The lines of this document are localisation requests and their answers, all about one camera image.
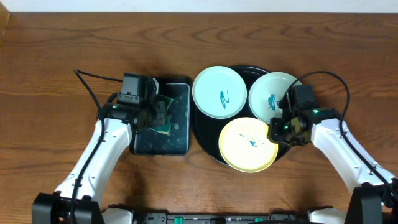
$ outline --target yellow plate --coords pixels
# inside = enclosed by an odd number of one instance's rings
[[[254,118],[238,118],[221,131],[218,147],[223,159],[242,172],[259,172],[269,167],[278,145],[267,139],[268,125]]]

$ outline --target white wall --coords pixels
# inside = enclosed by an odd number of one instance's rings
[[[0,0],[10,12],[398,12],[398,0]]]

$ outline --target green sponge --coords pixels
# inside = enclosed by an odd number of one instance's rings
[[[154,98],[154,101],[163,101],[164,105],[166,106],[166,112],[167,112],[169,110],[170,104],[172,104],[172,102],[173,102],[173,99],[171,99],[170,97],[164,96],[164,95],[156,95]],[[150,129],[156,131],[157,133],[168,134],[170,132],[171,127],[172,127],[172,123],[171,123],[169,117],[166,117],[166,124],[161,125],[161,126],[156,126],[156,127],[150,128]]]

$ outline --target black round tray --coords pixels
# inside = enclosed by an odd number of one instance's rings
[[[246,88],[249,91],[253,83],[260,78],[261,76],[270,73],[271,71],[253,67],[253,66],[245,66],[245,65],[237,65],[232,66],[235,72],[240,74],[243,81],[246,84]],[[192,132],[195,138],[197,139],[199,145],[209,154],[211,157],[216,159],[217,161],[228,165],[223,157],[220,154],[220,150],[218,149],[218,137],[220,136],[223,128],[232,120],[236,118],[250,117],[256,118],[250,110],[249,101],[246,100],[246,104],[242,108],[242,110],[233,117],[227,119],[215,119],[211,118],[205,114],[203,114],[196,104],[192,103]],[[290,147],[283,146],[279,144],[278,155],[275,159],[275,162],[279,160],[287,151],[289,151]]]

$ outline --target wooden surface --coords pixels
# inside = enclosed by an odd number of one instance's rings
[[[74,68],[195,78],[212,65],[251,64],[296,77],[341,75],[351,90],[346,122],[382,166],[398,175],[398,15],[12,14],[0,48],[0,223],[30,223],[39,192],[52,193],[93,132],[96,108]],[[86,78],[100,102],[120,83]],[[323,106],[345,91],[318,75]],[[293,148],[263,172],[219,164],[191,135],[186,156],[122,154],[102,208],[125,203],[171,213],[268,213],[319,205],[347,209],[351,195],[326,157]]]
[[[0,2],[0,45],[2,41],[2,36],[4,34],[4,31],[6,30],[9,15],[10,13],[8,12],[8,10]]]

